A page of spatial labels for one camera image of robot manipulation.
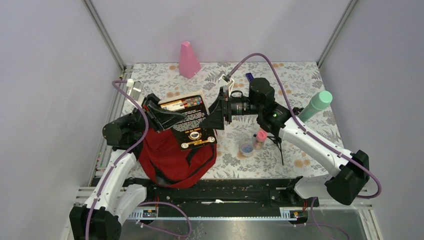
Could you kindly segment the red student backpack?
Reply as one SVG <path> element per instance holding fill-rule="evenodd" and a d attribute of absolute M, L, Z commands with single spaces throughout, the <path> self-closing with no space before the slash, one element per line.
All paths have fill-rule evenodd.
<path fill-rule="evenodd" d="M 171 180 L 180 181 L 166 186 L 158 184 L 167 188 L 192 187 L 216 163 L 217 159 L 215 144 L 180 150 L 170 129 L 158 133 L 150 128 L 141 145 L 138 161 L 149 179 L 158 184 L 155 176 L 157 172 L 162 172 Z"/>

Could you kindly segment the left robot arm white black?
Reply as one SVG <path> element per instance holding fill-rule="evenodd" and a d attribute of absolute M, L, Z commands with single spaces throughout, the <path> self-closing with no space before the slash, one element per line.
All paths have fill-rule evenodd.
<path fill-rule="evenodd" d="M 186 118 L 182 113 L 163 109 L 153 93 L 141 104 L 131 97 L 128 100 L 134 109 L 107 123 L 102 130 L 107 145 L 112 147 L 105 173 L 87 200 L 69 213 L 75 240 L 118 240 L 123 224 L 135 208 L 154 202 L 154 190 L 141 184 L 131 184 L 122 197 L 118 195 L 137 161 L 136 154 L 141 152 L 148 130 L 165 131 Z"/>

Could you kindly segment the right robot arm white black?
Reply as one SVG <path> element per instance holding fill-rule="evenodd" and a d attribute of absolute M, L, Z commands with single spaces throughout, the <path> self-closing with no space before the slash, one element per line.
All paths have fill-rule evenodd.
<path fill-rule="evenodd" d="M 262 130 L 277 140 L 295 145 L 326 169 L 327 175 L 299 176 L 293 181 L 286 193 L 287 201 L 293 206 L 312 197 L 332 197 L 349 206 L 370 179 L 366 172 L 369 157 L 365 152 L 353 153 L 307 127 L 275 101 L 275 90 L 265 78 L 255 78 L 249 83 L 248 96 L 232 96 L 228 88 L 222 86 L 209 109 L 211 112 L 200 127 L 223 130 L 233 116 L 256 115 Z"/>

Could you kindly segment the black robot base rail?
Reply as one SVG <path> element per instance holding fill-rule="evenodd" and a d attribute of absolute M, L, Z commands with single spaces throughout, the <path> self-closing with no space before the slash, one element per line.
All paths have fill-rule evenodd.
<path fill-rule="evenodd" d="M 139 184 L 147 188 L 147 200 L 178 206 L 189 217 L 277 217 L 279 208 L 302 211 L 319 206 L 318 200 L 302 199 L 292 179 L 206 179 L 190 188 L 169 188 L 149 179 L 128 178 L 122 186 Z"/>

